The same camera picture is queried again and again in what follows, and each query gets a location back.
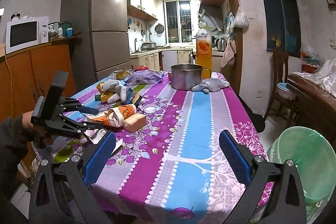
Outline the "dark left sleeve forearm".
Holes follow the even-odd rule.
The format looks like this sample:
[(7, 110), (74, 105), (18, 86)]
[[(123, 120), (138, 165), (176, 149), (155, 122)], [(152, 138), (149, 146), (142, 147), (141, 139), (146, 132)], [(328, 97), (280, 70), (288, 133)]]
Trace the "dark left sleeve forearm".
[(27, 143), (34, 141), (37, 131), (27, 132), (22, 115), (1, 122), (1, 200), (9, 200), (15, 186), (18, 164), (28, 153)]

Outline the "left hand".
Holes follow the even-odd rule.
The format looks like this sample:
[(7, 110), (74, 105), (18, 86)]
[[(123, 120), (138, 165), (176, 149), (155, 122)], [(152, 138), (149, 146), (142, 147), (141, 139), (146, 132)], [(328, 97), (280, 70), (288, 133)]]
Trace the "left hand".
[(22, 114), (22, 125), (23, 125), (23, 128), (27, 132), (33, 132), (34, 131), (34, 126), (31, 123), (32, 114), (33, 114), (33, 111), (25, 112), (25, 113)]

